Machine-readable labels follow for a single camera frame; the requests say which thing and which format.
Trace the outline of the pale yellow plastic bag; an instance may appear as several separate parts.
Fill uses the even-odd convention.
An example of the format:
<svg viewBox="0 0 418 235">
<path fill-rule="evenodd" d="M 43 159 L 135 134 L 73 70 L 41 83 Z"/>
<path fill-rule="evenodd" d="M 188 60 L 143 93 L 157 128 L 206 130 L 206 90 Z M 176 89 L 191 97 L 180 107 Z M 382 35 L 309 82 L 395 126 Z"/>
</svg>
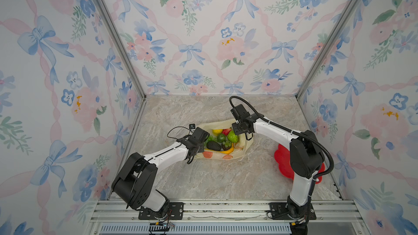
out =
<svg viewBox="0 0 418 235">
<path fill-rule="evenodd" d="M 223 133 L 214 135 L 212 130 L 213 129 L 227 129 L 231 128 L 233 130 L 232 124 L 235 123 L 235 119 L 226 120 L 226 121 L 218 121 L 214 123 L 205 123 L 199 125 L 200 128 L 207 131 L 210 136 L 207 139 L 207 141 L 204 142 L 204 152 L 198 153 L 197 158 L 198 159 L 216 159 L 216 160 L 231 160 L 231 159 L 238 159 L 243 157 L 247 150 L 250 148 L 250 146 L 253 143 L 253 140 L 246 137 L 245 134 L 238 135 L 239 136 L 239 142 L 238 143 L 231 143 L 228 141 L 227 136 L 225 136 Z M 206 144 L 208 141 L 216 141 L 217 143 L 224 145 L 226 147 L 229 147 L 231 145 L 234 146 L 234 152 L 231 154 L 223 154 L 219 151 L 212 151 L 206 148 Z"/>
</svg>

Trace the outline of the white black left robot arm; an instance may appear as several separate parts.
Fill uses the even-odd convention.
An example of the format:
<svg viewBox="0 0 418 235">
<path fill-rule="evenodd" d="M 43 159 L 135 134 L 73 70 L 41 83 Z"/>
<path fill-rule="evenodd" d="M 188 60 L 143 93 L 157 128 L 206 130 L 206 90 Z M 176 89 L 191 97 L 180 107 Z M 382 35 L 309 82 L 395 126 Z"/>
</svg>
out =
<svg viewBox="0 0 418 235">
<path fill-rule="evenodd" d="M 152 213 L 166 214 L 170 200 L 156 190 L 153 185 L 159 172 L 177 162 L 192 163 L 198 153 L 204 152 L 204 142 L 210 134 L 196 128 L 160 151 L 141 155 L 131 154 L 115 177 L 111 189 L 127 207 L 133 210 L 150 210 Z"/>
</svg>

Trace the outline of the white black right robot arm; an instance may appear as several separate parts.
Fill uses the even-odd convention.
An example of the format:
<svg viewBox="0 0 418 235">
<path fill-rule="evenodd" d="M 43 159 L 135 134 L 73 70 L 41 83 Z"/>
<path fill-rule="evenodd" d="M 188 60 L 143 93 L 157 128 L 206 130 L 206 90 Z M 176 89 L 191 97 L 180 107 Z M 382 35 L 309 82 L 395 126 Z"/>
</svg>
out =
<svg viewBox="0 0 418 235">
<path fill-rule="evenodd" d="M 231 113 L 236 122 L 234 133 L 261 134 L 282 145 L 290 152 L 290 167 L 294 172 L 293 185 L 288 204 L 297 207 L 307 205 L 313 194 L 320 168 L 324 163 L 324 153 L 310 131 L 298 132 L 277 124 L 261 114 L 250 114 L 243 105 L 233 106 Z"/>
</svg>

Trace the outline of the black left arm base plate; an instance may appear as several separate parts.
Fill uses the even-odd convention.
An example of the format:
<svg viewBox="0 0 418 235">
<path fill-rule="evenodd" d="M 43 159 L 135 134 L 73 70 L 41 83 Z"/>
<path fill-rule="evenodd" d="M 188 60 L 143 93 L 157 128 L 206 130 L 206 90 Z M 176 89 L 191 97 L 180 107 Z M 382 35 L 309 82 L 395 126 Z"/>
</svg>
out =
<svg viewBox="0 0 418 235">
<path fill-rule="evenodd" d="M 141 207 L 139 210 L 139 220 L 182 220 L 184 215 L 183 202 L 165 203 L 159 211 Z"/>
</svg>

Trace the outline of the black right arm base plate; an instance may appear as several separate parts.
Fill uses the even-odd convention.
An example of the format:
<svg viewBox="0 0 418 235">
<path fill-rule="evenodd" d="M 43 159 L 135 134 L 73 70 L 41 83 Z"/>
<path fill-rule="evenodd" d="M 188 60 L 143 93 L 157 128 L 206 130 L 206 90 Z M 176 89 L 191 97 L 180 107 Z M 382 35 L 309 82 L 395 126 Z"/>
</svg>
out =
<svg viewBox="0 0 418 235">
<path fill-rule="evenodd" d="M 309 217 L 310 220 L 316 220 L 317 216 L 313 205 L 305 207 L 300 218 L 296 219 L 291 217 L 290 211 L 287 208 L 287 202 L 271 202 L 268 204 L 269 210 L 267 211 L 267 217 L 272 220 L 289 220 L 296 221 L 301 218 Z"/>
</svg>

